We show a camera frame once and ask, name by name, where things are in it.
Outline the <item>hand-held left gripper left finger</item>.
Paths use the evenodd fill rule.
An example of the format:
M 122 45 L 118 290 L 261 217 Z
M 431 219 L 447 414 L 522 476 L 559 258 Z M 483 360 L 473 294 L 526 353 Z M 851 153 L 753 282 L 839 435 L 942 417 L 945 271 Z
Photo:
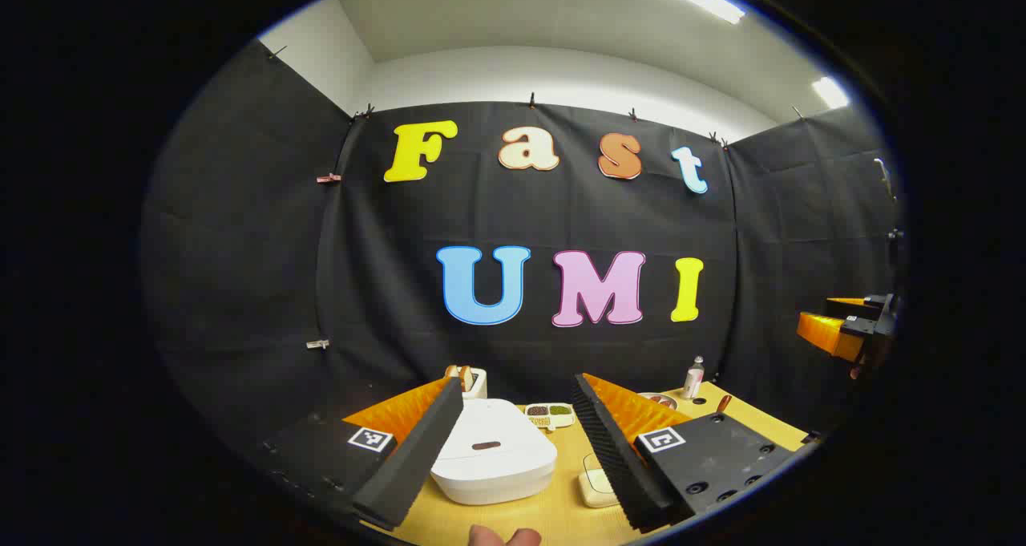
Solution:
M 417 386 L 367 408 L 314 412 L 261 443 L 265 469 L 344 524 L 406 519 L 464 408 L 461 379 Z

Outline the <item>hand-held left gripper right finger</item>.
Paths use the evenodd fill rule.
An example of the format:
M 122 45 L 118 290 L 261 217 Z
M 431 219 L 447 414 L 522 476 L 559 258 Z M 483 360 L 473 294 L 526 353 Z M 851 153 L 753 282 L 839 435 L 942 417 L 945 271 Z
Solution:
M 760 488 L 821 440 L 711 382 L 670 408 L 592 374 L 573 405 L 628 523 L 648 534 L 716 511 Z

